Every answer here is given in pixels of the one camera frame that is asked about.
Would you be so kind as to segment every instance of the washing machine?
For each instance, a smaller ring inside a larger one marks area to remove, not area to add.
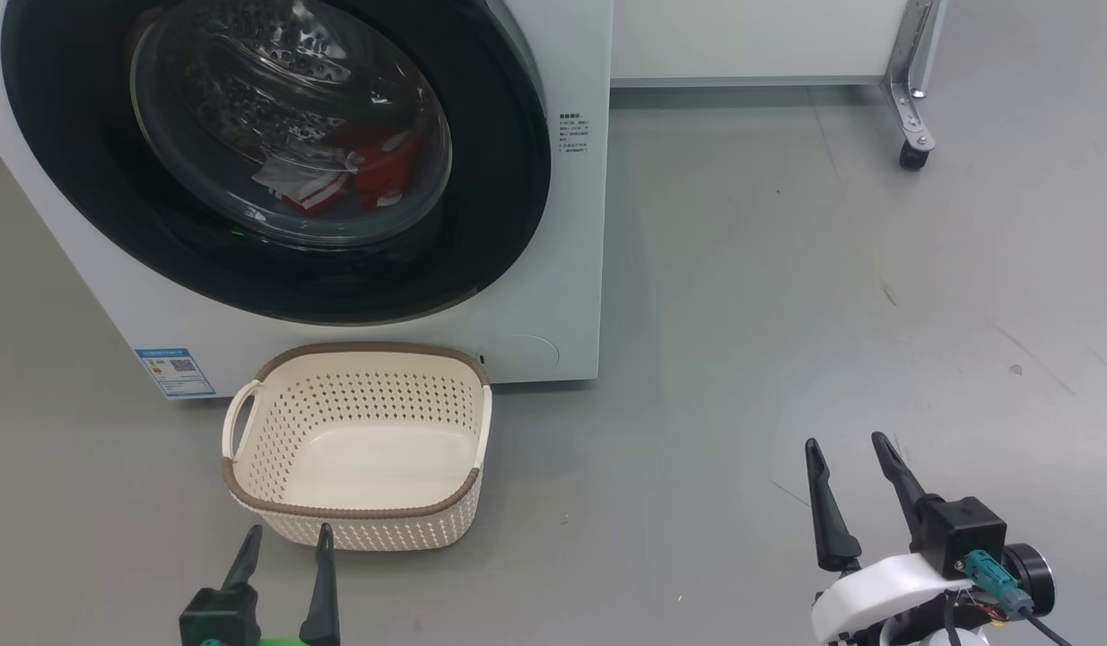
[[[598,376],[612,0],[0,0],[0,155],[167,397]]]

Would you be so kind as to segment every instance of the white washing machine body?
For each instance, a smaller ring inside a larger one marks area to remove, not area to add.
[[[369,324],[288,321],[226,305],[157,273],[92,225],[41,167],[12,113],[1,45],[0,155],[168,397],[229,397],[271,357],[335,342],[447,346],[480,357],[499,383],[589,379],[599,362],[612,1],[485,7],[537,75],[550,138],[548,199],[532,240],[500,278],[431,314]],[[54,110],[63,105],[56,95]],[[189,356],[201,373],[179,361],[186,373],[176,381],[159,356]],[[164,375],[156,374],[159,365]]]

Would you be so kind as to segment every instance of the caster wheel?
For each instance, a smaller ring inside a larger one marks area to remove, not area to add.
[[[928,164],[928,153],[930,150],[918,150],[906,144],[901,147],[901,168],[906,170],[920,170]]]

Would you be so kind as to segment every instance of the brown basket rim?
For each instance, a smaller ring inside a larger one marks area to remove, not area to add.
[[[343,352],[425,354],[427,356],[454,358],[466,364],[467,367],[473,368],[473,372],[475,372],[475,375],[478,375],[478,381],[483,384],[483,386],[489,385],[489,377],[485,375],[485,368],[483,368],[480,364],[477,363],[470,355],[456,350],[427,346],[426,344],[401,343],[308,344],[308,346],[296,347],[291,351],[283,352],[282,354],[270,360],[269,363],[262,366],[262,371],[258,372],[255,379],[258,379],[259,382],[266,381],[267,377],[270,376],[270,373],[273,373],[276,368],[292,358],[298,358],[308,354]],[[238,499],[239,502],[242,502],[246,507],[250,507],[251,510],[269,511],[273,512],[273,514],[308,515],[308,518],[328,520],[396,520],[439,514],[439,512],[449,510],[451,507],[454,507],[463,498],[465,498],[467,493],[470,493],[470,489],[475,486],[475,482],[478,482],[479,473],[480,470],[478,467],[472,468],[470,475],[466,476],[462,487],[458,487],[458,490],[454,491],[449,498],[443,500],[442,502],[435,502],[434,504],[428,504],[426,507],[401,508],[401,510],[332,510],[332,508],[328,507],[306,507],[300,504],[287,504],[284,502],[271,502],[270,500],[263,500],[261,498],[250,496],[248,491],[242,488],[241,483],[239,483],[238,478],[235,477],[235,460],[231,458],[223,458],[223,479],[226,481],[226,487],[230,489],[230,493],[235,496],[235,499]]]

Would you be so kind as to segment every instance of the white board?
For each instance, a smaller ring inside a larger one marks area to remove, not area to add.
[[[617,0],[613,85],[867,83],[906,0]]]

